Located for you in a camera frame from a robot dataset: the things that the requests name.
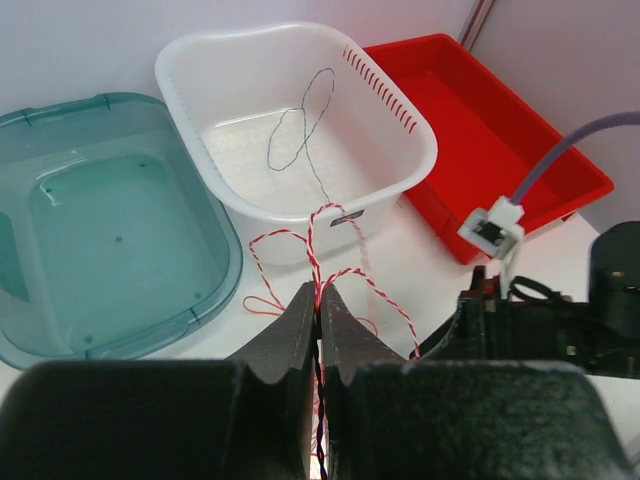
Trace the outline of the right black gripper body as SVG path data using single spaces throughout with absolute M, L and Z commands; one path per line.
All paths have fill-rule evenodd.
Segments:
M 639 375 L 639 285 L 621 271 L 595 272 L 585 302 L 517 276 L 500 279 L 474 268 L 454 313 L 420 343 L 428 360 L 544 360 L 596 376 Z

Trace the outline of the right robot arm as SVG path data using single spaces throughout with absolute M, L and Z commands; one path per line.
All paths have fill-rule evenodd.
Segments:
M 501 287 L 473 270 L 454 313 L 418 347 L 430 360 L 562 361 L 596 376 L 639 376 L 639 224 L 592 243 L 588 299 L 575 302 L 533 279 Z

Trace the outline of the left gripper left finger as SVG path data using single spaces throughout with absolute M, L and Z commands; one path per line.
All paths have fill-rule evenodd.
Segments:
M 5 479 L 305 479 L 314 293 L 222 360 L 48 362 L 1 406 Z

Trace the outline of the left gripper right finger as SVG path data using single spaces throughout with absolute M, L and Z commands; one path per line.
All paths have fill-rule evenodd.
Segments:
M 556 361 L 408 361 L 321 301 L 332 479 L 631 479 L 587 377 Z

